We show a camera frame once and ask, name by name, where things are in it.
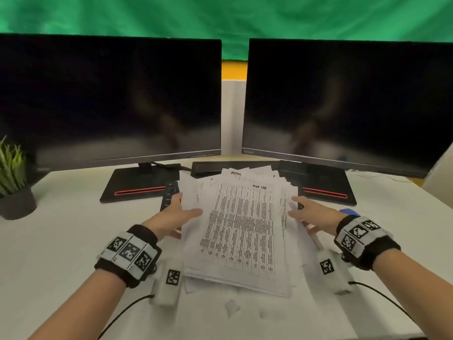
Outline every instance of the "potted plant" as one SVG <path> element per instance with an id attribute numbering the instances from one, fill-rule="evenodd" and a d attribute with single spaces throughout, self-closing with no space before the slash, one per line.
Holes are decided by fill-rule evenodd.
<path id="1" fill-rule="evenodd" d="M 0 141 L 0 216 L 19 219 L 36 209 L 36 201 L 27 185 L 25 157 L 20 146 Z"/>

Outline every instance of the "green cloth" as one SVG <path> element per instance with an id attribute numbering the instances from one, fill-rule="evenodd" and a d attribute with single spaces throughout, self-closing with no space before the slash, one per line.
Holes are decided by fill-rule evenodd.
<path id="1" fill-rule="evenodd" d="M 220 38 L 453 41 L 453 0 L 0 0 L 0 31 Z"/>

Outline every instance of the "plant pot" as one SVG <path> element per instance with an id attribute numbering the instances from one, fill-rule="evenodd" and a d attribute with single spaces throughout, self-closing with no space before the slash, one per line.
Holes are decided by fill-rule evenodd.
<path id="1" fill-rule="evenodd" d="M 36 201 L 31 187 L 27 186 L 20 191 L 0 198 L 0 216 L 4 219 L 19 219 L 36 210 Z"/>

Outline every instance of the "black keyboard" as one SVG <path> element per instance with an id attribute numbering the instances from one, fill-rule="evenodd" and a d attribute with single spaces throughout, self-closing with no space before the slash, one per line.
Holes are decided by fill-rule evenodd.
<path id="1" fill-rule="evenodd" d="M 171 204 L 171 197 L 177 193 L 179 193 L 178 182 L 172 181 L 167 183 L 162 197 L 162 204 L 160 205 L 161 211 Z"/>

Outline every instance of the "human hand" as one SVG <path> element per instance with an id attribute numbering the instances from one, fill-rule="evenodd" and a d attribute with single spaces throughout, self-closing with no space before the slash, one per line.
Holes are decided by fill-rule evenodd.
<path id="1" fill-rule="evenodd" d="M 184 223 L 192 218 L 201 216 L 203 213 L 199 208 L 183 210 L 181 206 L 182 197 L 182 193 L 173 195 L 169 206 L 142 223 L 143 226 L 149 228 L 157 236 L 159 241 L 165 236 L 181 238 L 181 234 L 176 232 L 175 229 L 180 229 Z"/>
<path id="2" fill-rule="evenodd" d="M 313 224 L 314 227 L 308 230 L 309 235 L 314 235 L 318 231 L 324 230 L 333 236 L 337 236 L 337 226 L 347 215 L 327 206 L 309 200 L 306 197 L 292 197 L 293 201 L 301 203 L 303 210 L 289 211 L 288 215 L 292 218 L 302 219 L 302 224 L 307 227 Z"/>

